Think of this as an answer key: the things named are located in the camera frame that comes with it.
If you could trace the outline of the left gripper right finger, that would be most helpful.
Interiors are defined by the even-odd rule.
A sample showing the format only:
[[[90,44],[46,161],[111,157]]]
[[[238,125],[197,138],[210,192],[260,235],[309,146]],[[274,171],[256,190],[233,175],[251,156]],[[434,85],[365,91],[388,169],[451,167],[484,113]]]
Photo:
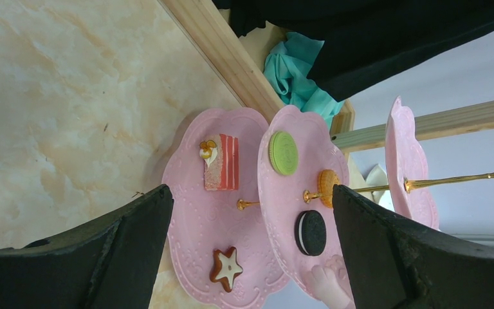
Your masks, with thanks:
[[[333,212],[357,308],[494,308],[494,247],[445,234],[344,186]]]

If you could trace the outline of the red striped cake slice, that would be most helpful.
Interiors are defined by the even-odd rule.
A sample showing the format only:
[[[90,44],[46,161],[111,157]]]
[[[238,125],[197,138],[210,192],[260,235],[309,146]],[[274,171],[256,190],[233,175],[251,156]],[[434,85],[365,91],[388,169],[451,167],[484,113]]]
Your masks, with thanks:
[[[239,139],[223,133],[207,136],[199,144],[204,161],[207,191],[234,191],[239,188]]]

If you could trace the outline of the green macaron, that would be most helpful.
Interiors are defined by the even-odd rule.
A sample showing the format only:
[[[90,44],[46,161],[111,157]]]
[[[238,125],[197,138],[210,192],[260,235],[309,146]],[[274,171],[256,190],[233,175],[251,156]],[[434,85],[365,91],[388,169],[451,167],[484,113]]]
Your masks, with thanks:
[[[298,167],[298,149],[294,138],[286,131],[272,134],[268,147],[270,164],[282,176],[291,176]]]

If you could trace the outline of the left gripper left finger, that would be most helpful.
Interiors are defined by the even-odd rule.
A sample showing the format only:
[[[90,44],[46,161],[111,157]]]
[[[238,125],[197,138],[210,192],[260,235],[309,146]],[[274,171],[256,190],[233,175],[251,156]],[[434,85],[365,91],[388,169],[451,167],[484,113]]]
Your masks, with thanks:
[[[0,308],[147,308],[173,205],[163,184],[73,229],[0,249]]]

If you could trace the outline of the pink-tipped metal tongs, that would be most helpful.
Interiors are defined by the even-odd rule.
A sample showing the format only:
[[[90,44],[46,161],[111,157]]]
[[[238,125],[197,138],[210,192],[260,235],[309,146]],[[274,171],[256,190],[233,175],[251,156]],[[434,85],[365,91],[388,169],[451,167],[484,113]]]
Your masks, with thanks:
[[[340,284],[349,279],[342,256],[334,255],[324,265],[315,265],[305,278],[312,295],[328,308],[355,308],[349,282],[345,290]]]

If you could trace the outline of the black macaron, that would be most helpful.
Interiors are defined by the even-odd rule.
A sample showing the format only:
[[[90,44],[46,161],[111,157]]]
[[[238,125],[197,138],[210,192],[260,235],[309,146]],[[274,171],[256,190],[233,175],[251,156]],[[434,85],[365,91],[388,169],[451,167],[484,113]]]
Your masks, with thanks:
[[[319,256],[324,251],[327,229],[318,211],[302,211],[298,215],[295,222],[295,241],[304,255]]]

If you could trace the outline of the brown star cookie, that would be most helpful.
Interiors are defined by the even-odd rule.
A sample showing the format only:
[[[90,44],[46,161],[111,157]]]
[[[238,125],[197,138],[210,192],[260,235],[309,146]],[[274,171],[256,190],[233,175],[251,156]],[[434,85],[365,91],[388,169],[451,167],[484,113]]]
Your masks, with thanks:
[[[237,262],[237,249],[230,247],[226,251],[213,251],[214,265],[210,272],[210,281],[220,283],[225,292],[231,293],[235,279],[243,273],[243,268]]]

